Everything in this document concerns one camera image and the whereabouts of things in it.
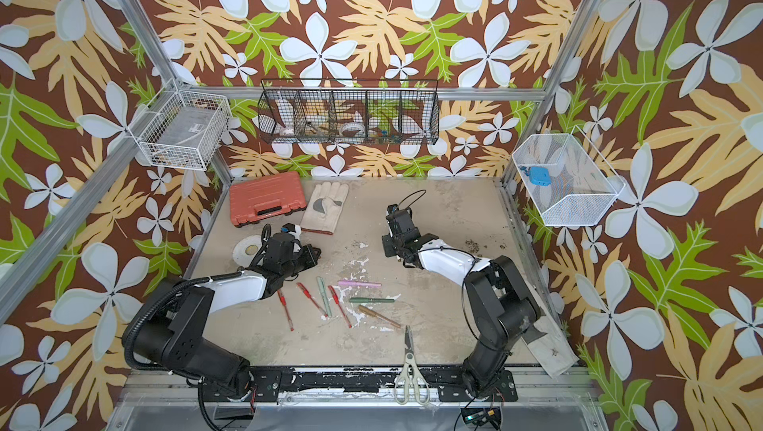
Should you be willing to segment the pink pen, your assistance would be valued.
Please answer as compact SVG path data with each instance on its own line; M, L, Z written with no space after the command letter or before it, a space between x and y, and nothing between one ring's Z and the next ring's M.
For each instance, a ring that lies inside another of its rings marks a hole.
M363 287L363 288L381 288L383 284L377 282L363 282L353 280L339 280L337 282L342 287Z

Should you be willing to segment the light green pen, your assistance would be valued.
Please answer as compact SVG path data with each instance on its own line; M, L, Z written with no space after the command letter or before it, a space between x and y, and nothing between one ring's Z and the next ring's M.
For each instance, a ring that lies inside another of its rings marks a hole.
M326 286L326 283L325 283L325 281L324 281L324 279L322 277L317 277L316 281L317 281L317 285L318 285L318 289L319 289L319 293L320 293L321 299L323 301L324 310L326 312L326 315L327 315L328 318L331 318L333 316L333 314L332 314L332 310L331 310L329 294L328 294L328 288Z

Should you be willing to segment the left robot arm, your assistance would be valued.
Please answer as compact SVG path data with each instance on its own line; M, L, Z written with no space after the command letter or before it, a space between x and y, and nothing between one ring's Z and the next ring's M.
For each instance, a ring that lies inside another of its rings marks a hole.
M268 299L288 280L318 265L322 250L300 240L301 229L266 225L261 246L234 272L167 278L149 295L121 338L124 359L139 371L168 371L198 387L241 398L250 392L250 362L204 338L210 315Z

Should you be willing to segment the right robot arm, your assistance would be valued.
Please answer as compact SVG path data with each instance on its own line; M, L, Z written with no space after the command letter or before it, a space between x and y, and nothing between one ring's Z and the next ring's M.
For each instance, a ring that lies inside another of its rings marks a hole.
M420 233L410 208L391 204L385 220L387 257L399 258L406 268L445 277L467 295L478 335L472 353L463 361L462 380L475 396L496 388L516 342L531 344L546 335L536 327L544 312L518 267L507 256L477 257L434 234Z

